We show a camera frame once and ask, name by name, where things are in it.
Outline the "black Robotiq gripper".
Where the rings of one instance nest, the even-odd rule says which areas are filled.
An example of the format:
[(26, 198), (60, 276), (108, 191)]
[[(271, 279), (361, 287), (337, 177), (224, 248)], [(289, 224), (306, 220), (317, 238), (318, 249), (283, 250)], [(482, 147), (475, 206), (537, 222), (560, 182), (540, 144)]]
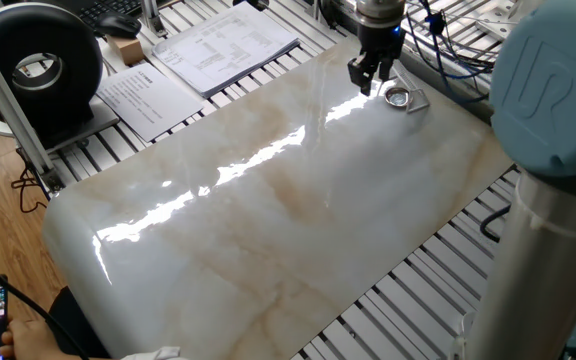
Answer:
[(368, 96), (375, 72), (373, 60), (368, 55), (380, 58), (378, 77), (382, 82), (388, 81), (394, 59), (401, 56), (406, 31), (400, 25), (385, 28), (361, 25), (357, 35), (361, 43), (360, 55), (352, 58), (347, 63), (347, 68), (351, 82), (363, 95)]

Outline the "person's bare hand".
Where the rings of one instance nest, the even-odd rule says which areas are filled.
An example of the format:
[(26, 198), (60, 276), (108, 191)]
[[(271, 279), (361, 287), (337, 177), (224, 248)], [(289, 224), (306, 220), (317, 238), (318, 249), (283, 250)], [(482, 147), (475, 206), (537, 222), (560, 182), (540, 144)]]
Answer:
[(44, 321), (10, 320), (1, 336), (0, 354), (15, 360), (65, 360), (75, 356), (64, 353)]

